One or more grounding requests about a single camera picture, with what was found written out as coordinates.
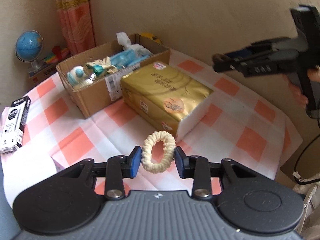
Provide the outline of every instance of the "black cable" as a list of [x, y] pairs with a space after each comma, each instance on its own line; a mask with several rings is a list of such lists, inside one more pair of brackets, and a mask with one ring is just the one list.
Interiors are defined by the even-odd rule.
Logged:
[[[317, 123], [318, 123], [318, 127], [320, 129], [320, 119], [318, 118], [317, 119]], [[300, 153], [295, 165], [294, 165], [294, 168], [293, 168], [293, 171], [297, 171], [297, 166], [298, 166], [298, 163], [299, 163], [299, 160], [300, 158], [302, 157], [302, 155], [305, 153], [305, 151], [314, 143], [315, 140], [317, 140], [318, 138], [320, 137], [320, 133], [303, 149], [303, 151]], [[309, 180], [309, 181], [300, 181], [298, 178], [294, 177], [294, 180], [296, 181], [296, 183], [298, 183], [299, 185], [308, 185], [308, 184], [311, 184], [311, 183], [315, 183], [315, 182], [318, 182], [320, 181], [320, 178], [319, 179], [313, 179], [313, 180]]]

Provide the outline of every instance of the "cream scrunchie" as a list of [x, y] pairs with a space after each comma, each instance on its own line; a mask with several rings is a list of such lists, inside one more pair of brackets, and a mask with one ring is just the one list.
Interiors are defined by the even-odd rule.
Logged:
[[[152, 163], [151, 150], [158, 141], [164, 142], [163, 158], [160, 163]], [[143, 168], [151, 173], [164, 172], [167, 168], [170, 167], [173, 161], [175, 147], [176, 141], [168, 132], [159, 131], [149, 135], [142, 146], [141, 163]]]

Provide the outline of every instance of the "pink curtain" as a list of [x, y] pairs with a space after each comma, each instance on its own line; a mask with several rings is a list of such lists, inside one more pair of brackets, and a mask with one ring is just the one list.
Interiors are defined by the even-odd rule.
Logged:
[[72, 55], [95, 47], [89, 0], [56, 0], [62, 33]]

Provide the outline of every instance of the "gold tissue package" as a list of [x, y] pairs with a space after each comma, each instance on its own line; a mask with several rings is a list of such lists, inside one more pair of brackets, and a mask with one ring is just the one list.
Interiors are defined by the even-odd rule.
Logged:
[[121, 79], [123, 99], [157, 130], [180, 141], [208, 112], [213, 92], [162, 62], [146, 65]]

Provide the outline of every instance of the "rainbow toy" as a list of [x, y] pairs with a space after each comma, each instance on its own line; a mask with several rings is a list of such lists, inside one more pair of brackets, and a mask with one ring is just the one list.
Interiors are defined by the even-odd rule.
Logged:
[[58, 62], [62, 59], [64, 59], [65, 57], [67, 57], [67, 55], [70, 53], [70, 50], [68, 48], [64, 48], [60, 51], [54, 51], [55, 49], [52, 49], [52, 53], [50, 53], [45, 59], [44, 61], [47, 64], [52, 64], [55, 62]]

